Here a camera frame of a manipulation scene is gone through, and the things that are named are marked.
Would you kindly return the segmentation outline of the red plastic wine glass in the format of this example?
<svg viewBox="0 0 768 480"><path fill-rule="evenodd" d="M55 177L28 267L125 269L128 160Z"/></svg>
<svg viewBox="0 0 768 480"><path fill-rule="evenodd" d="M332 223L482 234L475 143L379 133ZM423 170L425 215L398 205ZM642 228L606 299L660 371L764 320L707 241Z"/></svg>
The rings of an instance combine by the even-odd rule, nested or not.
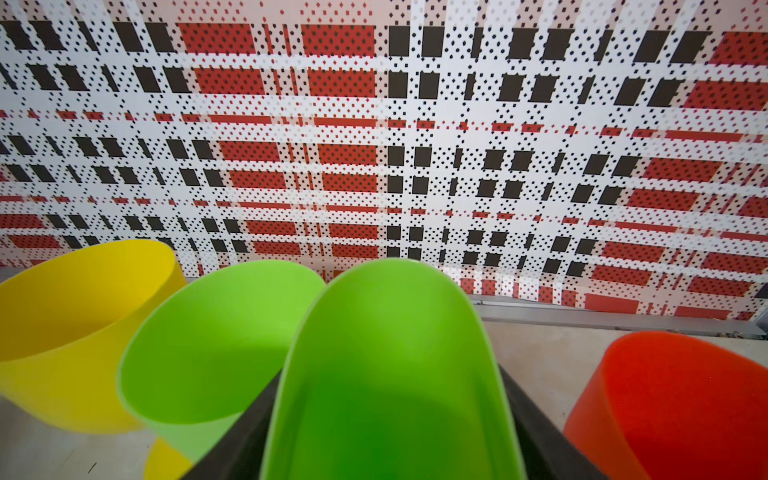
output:
<svg viewBox="0 0 768 480"><path fill-rule="evenodd" d="M764 479L767 370L696 338L630 333L606 349L564 435L611 479Z"/></svg>

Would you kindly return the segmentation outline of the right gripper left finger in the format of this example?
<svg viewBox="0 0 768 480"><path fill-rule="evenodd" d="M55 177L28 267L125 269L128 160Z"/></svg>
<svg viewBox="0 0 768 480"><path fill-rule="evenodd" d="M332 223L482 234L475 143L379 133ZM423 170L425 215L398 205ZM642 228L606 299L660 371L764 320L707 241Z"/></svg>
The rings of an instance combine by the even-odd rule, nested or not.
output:
<svg viewBox="0 0 768 480"><path fill-rule="evenodd" d="M187 473L192 479L258 479L275 406L279 371L218 443Z"/></svg>

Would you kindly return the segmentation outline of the yellow plastic wine glass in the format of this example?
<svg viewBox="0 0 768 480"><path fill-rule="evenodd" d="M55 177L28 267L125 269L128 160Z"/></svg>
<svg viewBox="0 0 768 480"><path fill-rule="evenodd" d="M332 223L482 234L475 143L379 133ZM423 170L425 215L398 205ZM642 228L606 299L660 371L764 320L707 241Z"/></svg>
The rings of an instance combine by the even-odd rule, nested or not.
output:
<svg viewBox="0 0 768 480"><path fill-rule="evenodd" d="M1 475L140 479L154 450L121 404L117 369L146 317L185 285L173 250L122 240L1 285Z"/></svg>

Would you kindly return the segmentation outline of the green glass bundle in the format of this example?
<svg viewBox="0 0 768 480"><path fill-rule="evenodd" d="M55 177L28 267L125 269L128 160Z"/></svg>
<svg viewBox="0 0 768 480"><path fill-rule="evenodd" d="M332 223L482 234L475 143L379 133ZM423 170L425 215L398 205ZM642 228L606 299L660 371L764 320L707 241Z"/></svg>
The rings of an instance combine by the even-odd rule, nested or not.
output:
<svg viewBox="0 0 768 480"><path fill-rule="evenodd" d="M522 479L499 367L445 273L381 259L308 309L279 382L264 479Z"/></svg>

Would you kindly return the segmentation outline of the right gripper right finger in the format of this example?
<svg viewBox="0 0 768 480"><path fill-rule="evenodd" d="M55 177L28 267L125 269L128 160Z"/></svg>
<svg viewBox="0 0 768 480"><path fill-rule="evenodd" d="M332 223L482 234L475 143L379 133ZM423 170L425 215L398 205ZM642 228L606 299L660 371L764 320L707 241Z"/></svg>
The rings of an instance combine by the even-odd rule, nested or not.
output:
<svg viewBox="0 0 768 480"><path fill-rule="evenodd" d="M529 479L607 479L499 365Z"/></svg>

